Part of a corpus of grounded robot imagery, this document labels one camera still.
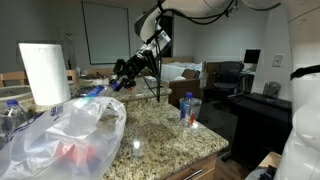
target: paper towel roll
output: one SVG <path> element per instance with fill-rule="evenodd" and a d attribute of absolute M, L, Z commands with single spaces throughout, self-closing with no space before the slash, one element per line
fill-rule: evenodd
<path fill-rule="evenodd" d="M 37 105 L 54 105 L 71 98 L 60 45 L 19 44 Z"/>

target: window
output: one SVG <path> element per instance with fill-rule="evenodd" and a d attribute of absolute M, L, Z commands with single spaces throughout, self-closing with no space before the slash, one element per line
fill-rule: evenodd
<path fill-rule="evenodd" d="M 128 10 L 82 2 L 90 64 L 129 59 Z"/>

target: computer monitor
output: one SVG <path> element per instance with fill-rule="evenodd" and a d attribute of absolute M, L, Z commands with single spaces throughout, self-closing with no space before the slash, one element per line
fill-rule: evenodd
<path fill-rule="evenodd" d="M 244 55 L 244 68 L 251 71 L 256 71 L 260 56 L 260 49 L 247 49 Z"/>

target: black cabinet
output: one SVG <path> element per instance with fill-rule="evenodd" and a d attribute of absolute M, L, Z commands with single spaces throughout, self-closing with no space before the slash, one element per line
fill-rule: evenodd
<path fill-rule="evenodd" d="M 282 154 L 292 129 L 291 102 L 252 93 L 235 101 L 231 113 L 238 116 L 233 156 L 259 164 L 270 151 Z"/>

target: clear plastic bag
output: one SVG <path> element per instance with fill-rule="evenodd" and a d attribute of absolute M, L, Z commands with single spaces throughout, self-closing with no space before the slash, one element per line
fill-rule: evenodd
<path fill-rule="evenodd" d="M 0 179 L 99 179 L 120 147 L 126 110 L 113 98 L 82 98 L 14 130 L 0 150 Z"/>

